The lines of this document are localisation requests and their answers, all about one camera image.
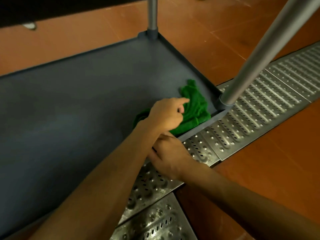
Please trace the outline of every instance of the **person's right arm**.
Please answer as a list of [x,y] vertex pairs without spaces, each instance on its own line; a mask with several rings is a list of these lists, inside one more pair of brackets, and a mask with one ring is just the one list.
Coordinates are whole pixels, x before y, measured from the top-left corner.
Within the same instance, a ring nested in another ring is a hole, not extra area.
[[195,161],[170,133],[161,135],[153,147],[156,152],[148,157],[158,171],[199,189],[255,239],[320,239],[317,224]]

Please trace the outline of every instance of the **silver metal tube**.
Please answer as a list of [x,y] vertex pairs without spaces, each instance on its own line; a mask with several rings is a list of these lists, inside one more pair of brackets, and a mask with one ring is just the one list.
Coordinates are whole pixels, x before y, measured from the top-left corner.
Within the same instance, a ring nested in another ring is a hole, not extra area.
[[220,100],[232,105],[320,6],[320,0],[288,0]]
[[158,28],[158,0],[148,0],[148,29]]

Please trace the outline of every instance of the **green cloth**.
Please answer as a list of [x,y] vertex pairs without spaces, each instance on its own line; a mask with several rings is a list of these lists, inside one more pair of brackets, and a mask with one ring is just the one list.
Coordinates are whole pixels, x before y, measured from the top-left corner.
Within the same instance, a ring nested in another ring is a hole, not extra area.
[[[170,131],[175,136],[181,135],[211,118],[207,111],[208,104],[198,91],[195,80],[188,80],[187,85],[180,89],[180,94],[182,97],[190,99],[190,102],[183,105],[184,113],[181,124]],[[134,119],[133,128],[136,127],[139,121],[147,118],[149,113],[149,108],[139,113]]]

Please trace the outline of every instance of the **black surface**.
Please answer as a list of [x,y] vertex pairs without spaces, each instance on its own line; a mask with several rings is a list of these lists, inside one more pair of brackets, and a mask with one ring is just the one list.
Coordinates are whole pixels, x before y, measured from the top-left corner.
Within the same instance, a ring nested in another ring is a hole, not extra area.
[[0,27],[141,0],[0,0]]
[[195,79],[164,38],[138,38],[0,77],[0,236],[56,208],[132,130],[134,117]]

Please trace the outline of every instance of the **person's left arm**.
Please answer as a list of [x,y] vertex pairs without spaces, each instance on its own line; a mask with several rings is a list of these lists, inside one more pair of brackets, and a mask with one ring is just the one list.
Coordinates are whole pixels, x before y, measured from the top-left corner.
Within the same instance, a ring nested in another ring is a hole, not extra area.
[[149,117],[106,157],[54,211],[30,240],[109,239],[134,181],[159,135],[183,119],[186,98],[155,103]]

